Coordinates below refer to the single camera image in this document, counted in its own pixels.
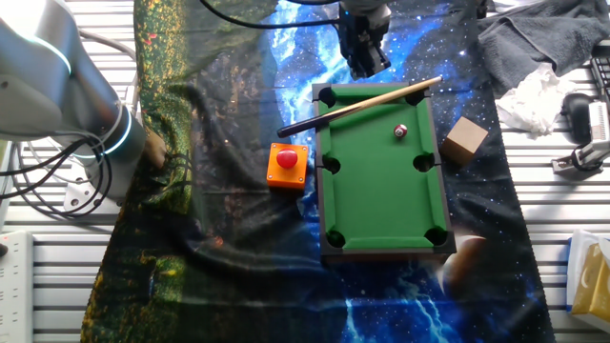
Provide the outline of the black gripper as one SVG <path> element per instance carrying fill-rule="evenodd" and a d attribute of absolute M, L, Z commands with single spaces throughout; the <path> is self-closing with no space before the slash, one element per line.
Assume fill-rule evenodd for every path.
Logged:
<path fill-rule="evenodd" d="M 350 60 L 354 80 L 368 78 L 387 70 L 391 61 L 381 48 L 384 35 L 389 30 L 389 8 L 357 10 L 340 8 L 337 27 L 340 51 Z"/>

